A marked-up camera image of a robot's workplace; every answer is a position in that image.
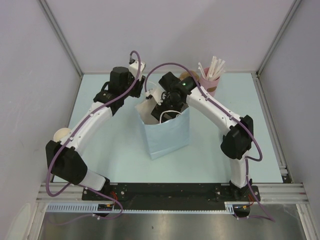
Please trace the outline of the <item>light blue paper bag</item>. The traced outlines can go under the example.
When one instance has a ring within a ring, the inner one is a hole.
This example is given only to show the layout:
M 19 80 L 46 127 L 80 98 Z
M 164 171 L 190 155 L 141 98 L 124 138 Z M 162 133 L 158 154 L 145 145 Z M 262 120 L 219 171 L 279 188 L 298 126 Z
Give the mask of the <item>light blue paper bag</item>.
M 160 88 L 154 83 L 150 89 L 154 87 Z M 176 118 L 159 123 L 151 115 L 157 103 L 151 96 L 145 96 L 147 91 L 142 92 L 144 100 L 135 106 L 135 111 L 145 149 L 150 158 L 155 160 L 189 145 L 190 110 L 187 108 Z

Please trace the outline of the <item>brown paper cups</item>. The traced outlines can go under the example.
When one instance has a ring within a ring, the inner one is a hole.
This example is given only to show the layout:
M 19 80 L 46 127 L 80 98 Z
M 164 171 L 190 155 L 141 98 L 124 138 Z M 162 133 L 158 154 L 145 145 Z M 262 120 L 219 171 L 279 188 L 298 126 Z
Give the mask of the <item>brown paper cups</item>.
M 67 128 L 67 127 L 60 128 L 60 129 L 57 130 L 57 131 L 55 132 L 55 134 L 53 135 L 53 141 L 54 141 L 54 142 L 59 142 L 62 138 L 64 138 L 65 136 L 67 136 L 70 131 L 71 131 L 71 129 L 70 129 L 70 128 Z

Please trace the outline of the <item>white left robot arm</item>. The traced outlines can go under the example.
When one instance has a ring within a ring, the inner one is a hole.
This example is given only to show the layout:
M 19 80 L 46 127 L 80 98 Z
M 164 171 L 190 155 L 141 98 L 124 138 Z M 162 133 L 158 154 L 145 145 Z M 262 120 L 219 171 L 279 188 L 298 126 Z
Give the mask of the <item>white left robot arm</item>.
M 117 66 L 96 94 L 86 115 L 72 129 L 58 130 L 61 138 L 45 146 L 48 171 L 70 184 L 93 189 L 100 200 L 110 196 L 109 179 L 88 169 L 82 159 L 87 143 L 98 129 L 124 105 L 127 97 L 139 98 L 145 77 L 145 63 L 135 61 L 129 67 Z

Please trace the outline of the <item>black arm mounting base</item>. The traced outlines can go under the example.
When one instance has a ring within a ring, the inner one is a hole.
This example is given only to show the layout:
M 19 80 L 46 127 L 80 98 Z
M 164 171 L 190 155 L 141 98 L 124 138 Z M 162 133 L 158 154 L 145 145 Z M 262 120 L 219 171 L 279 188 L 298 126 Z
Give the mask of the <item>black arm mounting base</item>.
M 250 206 L 260 200 L 257 186 L 239 193 L 230 183 L 110 183 L 99 193 L 84 189 L 83 201 L 106 201 L 103 195 L 115 197 L 119 202 L 115 206 L 136 208 L 168 208 L 190 209 L 196 206 L 212 206 L 215 203 L 231 203 L 233 205 Z

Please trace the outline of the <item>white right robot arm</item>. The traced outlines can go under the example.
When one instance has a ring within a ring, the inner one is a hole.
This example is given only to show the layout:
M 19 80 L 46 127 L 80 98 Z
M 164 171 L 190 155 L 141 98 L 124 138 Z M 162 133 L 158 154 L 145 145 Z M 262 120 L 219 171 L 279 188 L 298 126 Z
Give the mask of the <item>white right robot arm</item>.
M 177 114 L 183 104 L 195 108 L 222 132 L 220 149 L 230 160 L 231 179 L 230 194 L 242 201 L 249 194 L 251 180 L 249 177 L 248 158 L 254 139 L 254 122 L 249 115 L 235 114 L 216 101 L 192 76 L 180 80 L 168 72 L 159 80 L 162 89 L 146 90 L 145 95 L 155 102 L 153 116 L 161 120 L 163 112 Z

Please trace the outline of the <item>brown pulp carrier stack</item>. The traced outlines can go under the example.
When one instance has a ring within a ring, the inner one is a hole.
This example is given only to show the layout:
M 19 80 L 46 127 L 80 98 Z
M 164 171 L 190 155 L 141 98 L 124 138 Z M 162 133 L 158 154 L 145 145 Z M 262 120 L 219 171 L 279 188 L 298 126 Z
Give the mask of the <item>brown pulp carrier stack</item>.
M 199 75 L 198 75 L 195 71 L 193 71 L 193 70 L 191 70 L 190 73 L 189 73 L 188 71 L 182 72 L 182 73 L 180 74 L 180 76 L 179 76 L 179 79 L 182 81 L 182 80 L 184 80 L 185 78 L 187 78 L 187 77 L 192 77 L 192 76 L 195 77 L 195 79 L 196 79 L 197 82 L 200 80 Z

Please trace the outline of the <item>pink straw holder cup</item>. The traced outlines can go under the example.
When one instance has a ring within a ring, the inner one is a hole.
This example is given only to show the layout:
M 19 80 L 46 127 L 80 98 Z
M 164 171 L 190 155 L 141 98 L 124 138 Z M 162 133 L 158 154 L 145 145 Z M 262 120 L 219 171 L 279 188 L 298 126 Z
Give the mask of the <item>pink straw holder cup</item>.
M 203 76 L 199 78 L 199 84 L 212 96 L 214 97 L 217 92 L 217 87 L 220 81 L 220 77 L 214 81 L 206 80 Z

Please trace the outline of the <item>white wrapped straws bundle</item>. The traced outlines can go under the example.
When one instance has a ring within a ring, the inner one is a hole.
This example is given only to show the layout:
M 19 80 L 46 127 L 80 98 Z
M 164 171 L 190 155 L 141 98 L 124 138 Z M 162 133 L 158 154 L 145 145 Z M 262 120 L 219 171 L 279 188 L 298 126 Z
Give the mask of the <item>white wrapped straws bundle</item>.
M 215 55 L 212 57 L 211 64 L 208 68 L 207 73 L 202 66 L 202 64 L 198 63 L 198 69 L 200 70 L 201 77 L 209 82 L 213 82 L 218 80 L 222 74 L 226 72 L 225 70 L 225 60 L 221 58 L 217 58 Z

